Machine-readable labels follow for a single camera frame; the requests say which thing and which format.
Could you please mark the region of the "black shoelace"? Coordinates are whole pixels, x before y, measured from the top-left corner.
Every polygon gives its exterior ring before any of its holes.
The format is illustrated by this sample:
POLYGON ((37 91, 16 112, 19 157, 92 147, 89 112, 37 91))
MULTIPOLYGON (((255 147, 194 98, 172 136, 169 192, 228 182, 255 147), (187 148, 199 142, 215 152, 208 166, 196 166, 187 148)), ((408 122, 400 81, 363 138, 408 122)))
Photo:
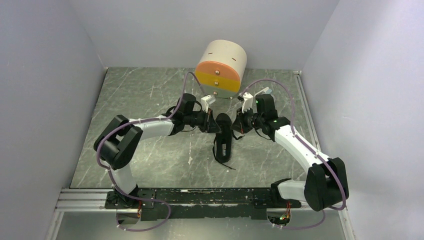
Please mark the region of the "black shoelace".
POLYGON ((243 137, 244 135, 236 136, 232 130, 230 133, 217 133, 214 137, 212 147, 214 160, 230 170, 236 170, 226 163, 231 159, 233 140, 238 141, 243 137))

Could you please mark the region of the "black shoe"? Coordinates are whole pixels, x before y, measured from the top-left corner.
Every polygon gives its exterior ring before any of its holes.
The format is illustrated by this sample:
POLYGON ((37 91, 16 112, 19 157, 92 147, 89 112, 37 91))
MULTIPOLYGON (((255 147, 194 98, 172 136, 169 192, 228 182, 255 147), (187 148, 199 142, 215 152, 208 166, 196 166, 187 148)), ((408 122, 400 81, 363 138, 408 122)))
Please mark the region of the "black shoe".
POLYGON ((220 113, 216 117, 216 123, 221 129, 221 133, 215 134, 212 153, 218 163, 225 164, 231 158, 233 139, 233 130, 231 129, 232 120, 226 113, 220 113))

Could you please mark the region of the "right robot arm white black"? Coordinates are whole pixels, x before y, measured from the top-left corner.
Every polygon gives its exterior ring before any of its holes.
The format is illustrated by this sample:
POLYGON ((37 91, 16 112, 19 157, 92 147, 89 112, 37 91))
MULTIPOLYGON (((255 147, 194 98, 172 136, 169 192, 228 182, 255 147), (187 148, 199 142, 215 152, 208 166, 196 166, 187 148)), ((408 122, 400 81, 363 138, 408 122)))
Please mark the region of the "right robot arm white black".
POLYGON ((307 203, 314 211, 342 210, 349 197, 346 166, 339 158, 319 152, 286 117, 279 116, 270 94, 246 92, 239 97, 232 129, 241 134, 261 130, 271 141, 288 151, 306 172, 304 181, 285 178, 271 185, 270 202, 282 207, 288 200, 307 203))

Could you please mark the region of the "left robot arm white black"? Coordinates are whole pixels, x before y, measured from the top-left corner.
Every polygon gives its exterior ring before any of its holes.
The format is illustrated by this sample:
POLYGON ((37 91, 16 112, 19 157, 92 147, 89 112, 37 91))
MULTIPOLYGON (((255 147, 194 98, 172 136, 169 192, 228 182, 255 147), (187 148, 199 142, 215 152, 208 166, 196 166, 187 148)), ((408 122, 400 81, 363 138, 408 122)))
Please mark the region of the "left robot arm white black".
POLYGON ((210 108, 215 100, 213 95, 197 100, 194 95, 184 93, 176 106, 170 107, 160 116, 131 120, 117 115, 112 119, 93 148, 97 164, 110 176, 118 202, 126 208, 132 208, 142 199, 130 167, 140 141, 173 136, 182 132, 186 126, 197 128, 203 133, 221 132, 210 108))

